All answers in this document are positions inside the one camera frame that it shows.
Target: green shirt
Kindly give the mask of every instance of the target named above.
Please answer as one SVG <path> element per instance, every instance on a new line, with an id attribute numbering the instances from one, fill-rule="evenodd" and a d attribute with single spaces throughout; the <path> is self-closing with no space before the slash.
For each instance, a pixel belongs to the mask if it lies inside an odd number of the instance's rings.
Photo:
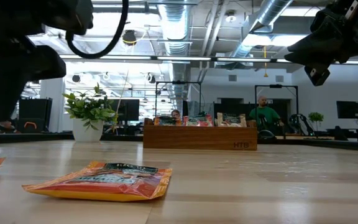
<path id="1" fill-rule="evenodd" d="M 274 122 L 280 119 L 278 113 L 275 110 L 269 108 L 268 106 L 265 106 L 263 108 L 258 107 L 257 111 L 258 111 L 258 116 L 255 116 L 255 108 L 254 108 L 252 109 L 251 113 L 249 113 L 249 117 L 256 120 L 258 122 L 258 125 L 260 125 L 260 119 L 259 119 L 260 114 L 265 115 L 267 124 L 273 124 Z"/>

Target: white wall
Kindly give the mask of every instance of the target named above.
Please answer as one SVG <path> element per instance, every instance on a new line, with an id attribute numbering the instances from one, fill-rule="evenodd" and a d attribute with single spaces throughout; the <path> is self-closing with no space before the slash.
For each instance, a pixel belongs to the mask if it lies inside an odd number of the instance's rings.
<path id="1" fill-rule="evenodd" d="M 192 81 L 198 77 L 198 69 L 191 70 Z M 283 75 L 282 85 L 291 85 L 291 74 L 284 69 L 268 69 L 268 77 L 264 77 L 265 70 L 255 72 L 250 70 L 233 70 L 210 68 L 204 78 L 201 92 L 206 103 L 217 102 L 218 98 L 243 98 L 244 103 L 255 101 L 255 85 L 271 85 L 276 83 L 276 75 Z M 237 75 L 236 82 L 229 82 L 228 75 Z M 286 88 L 270 89 L 258 88 L 258 96 L 264 95 L 269 99 L 295 99 L 293 94 Z M 198 101 L 198 93 L 190 90 L 190 101 Z"/>
<path id="2" fill-rule="evenodd" d="M 324 115 L 321 129 L 358 128 L 353 119 L 338 119 L 336 101 L 358 101 L 358 66 L 332 65 L 331 74 L 323 86 L 311 84 L 303 68 L 293 73 L 292 82 L 299 86 L 300 113 L 310 112 Z"/>

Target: person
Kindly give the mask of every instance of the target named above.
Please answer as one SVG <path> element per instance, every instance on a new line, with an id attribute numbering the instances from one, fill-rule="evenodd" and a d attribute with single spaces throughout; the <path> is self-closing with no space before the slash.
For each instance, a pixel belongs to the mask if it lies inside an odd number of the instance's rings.
<path id="1" fill-rule="evenodd" d="M 176 119 L 180 119 L 180 112 L 178 110 L 173 110 L 171 116 Z"/>
<path id="2" fill-rule="evenodd" d="M 274 122 L 278 121 L 280 126 L 284 126 L 284 123 L 281 120 L 280 115 L 278 115 L 278 113 L 271 109 L 270 107 L 267 106 L 267 99 L 265 96 L 260 96 L 258 98 L 258 109 L 257 109 L 257 115 L 255 115 L 255 111 L 256 109 L 252 109 L 252 111 L 249 113 L 249 117 L 252 118 L 253 120 L 257 121 L 257 124 L 260 125 L 260 119 L 259 116 L 260 114 L 265 116 L 266 119 L 266 125 L 269 127 L 271 126 Z"/>

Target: metal frame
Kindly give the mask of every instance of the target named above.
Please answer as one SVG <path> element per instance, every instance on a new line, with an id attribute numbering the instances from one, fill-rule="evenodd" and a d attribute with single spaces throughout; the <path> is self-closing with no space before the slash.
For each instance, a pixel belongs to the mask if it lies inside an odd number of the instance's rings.
<path id="1" fill-rule="evenodd" d="M 255 116 L 257 116 L 257 114 L 258 114 L 258 104 L 257 104 L 257 90 L 258 90 L 258 87 L 269 87 L 269 88 L 287 87 L 287 88 L 294 88 L 295 89 L 295 98 L 296 98 L 296 114 L 299 114 L 298 86 L 276 84 L 276 85 L 256 85 L 255 86 Z"/>
<path id="2" fill-rule="evenodd" d="M 158 93 L 158 84 L 160 83 L 164 83 L 165 85 L 168 83 L 174 84 L 174 85 L 186 85 L 186 84 L 198 84 L 198 86 L 200 87 L 200 96 L 199 96 L 199 101 L 200 101 L 200 112 L 201 112 L 201 82 L 183 82 L 183 81 L 172 81 L 172 82 L 155 82 L 155 108 L 154 108 L 154 117 L 157 117 L 157 93 Z"/>

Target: white pot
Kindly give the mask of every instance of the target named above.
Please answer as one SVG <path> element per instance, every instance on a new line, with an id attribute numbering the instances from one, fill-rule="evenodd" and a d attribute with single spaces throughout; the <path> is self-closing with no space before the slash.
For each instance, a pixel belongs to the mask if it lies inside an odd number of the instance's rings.
<path id="1" fill-rule="evenodd" d="M 98 121 L 92 123 L 98 130 L 93 128 L 84 127 L 84 124 L 87 121 L 82 121 L 81 119 L 73 119 L 73 135 L 75 141 L 78 142 L 98 142 L 103 133 L 103 121 Z"/>

